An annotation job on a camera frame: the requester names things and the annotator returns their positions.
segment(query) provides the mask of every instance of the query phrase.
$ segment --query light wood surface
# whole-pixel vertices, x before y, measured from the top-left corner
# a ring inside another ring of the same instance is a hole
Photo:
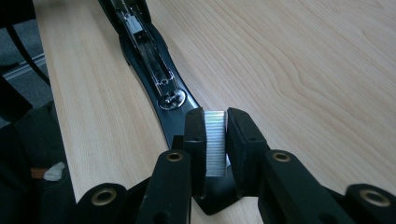
[[[77,200],[148,177],[166,150],[144,90],[95,0],[35,0]],[[177,69],[207,110],[236,107],[271,148],[344,193],[396,194],[396,1],[148,0]],[[191,223],[261,223],[256,199]]]

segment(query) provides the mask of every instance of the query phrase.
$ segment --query floor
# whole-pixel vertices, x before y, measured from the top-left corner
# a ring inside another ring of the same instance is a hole
[[[14,28],[31,57],[40,58],[44,55],[36,20],[19,23]],[[24,62],[5,28],[0,29],[0,43],[0,65]],[[40,64],[39,68],[48,75],[45,60]],[[21,72],[5,73],[3,76],[34,108],[53,100],[50,87],[29,66],[26,68]],[[7,122],[0,119],[0,128],[5,125]]]

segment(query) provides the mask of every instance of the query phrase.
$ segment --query wooden desk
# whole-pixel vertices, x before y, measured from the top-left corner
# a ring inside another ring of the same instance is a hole
[[[396,1],[148,0],[208,110],[246,110],[271,148],[324,186],[396,194]],[[148,97],[96,0],[35,0],[76,197],[148,177],[166,150]],[[192,223],[260,223],[256,199]]]

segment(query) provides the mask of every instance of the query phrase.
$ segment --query black cable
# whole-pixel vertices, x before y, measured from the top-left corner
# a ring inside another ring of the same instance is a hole
[[[0,6],[0,20],[4,22],[6,25],[7,32],[9,36],[12,39],[12,42],[14,42],[15,46],[17,47],[18,51],[22,55],[23,59],[32,67],[32,69],[37,73],[39,77],[43,81],[47,83],[47,85],[50,86],[50,79],[44,75],[44,73],[38,68],[38,66],[35,64],[33,59],[30,57],[29,53],[27,52],[26,48],[22,44],[20,38],[18,37],[17,32],[15,31],[14,27],[12,26],[11,22],[7,19],[6,12],[4,9]]]

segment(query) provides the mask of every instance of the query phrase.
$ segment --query clamp jaw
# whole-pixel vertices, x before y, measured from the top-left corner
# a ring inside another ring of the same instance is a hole
[[[226,150],[238,198],[258,197],[264,223],[396,220],[392,194],[366,184],[349,186],[345,196],[327,189],[294,155],[270,149],[248,113],[230,108],[227,115]],[[160,155],[150,179],[129,190],[116,184],[89,190],[67,223],[190,223],[191,196],[206,194],[204,126],[203,109],[192,110],[185,134]]]

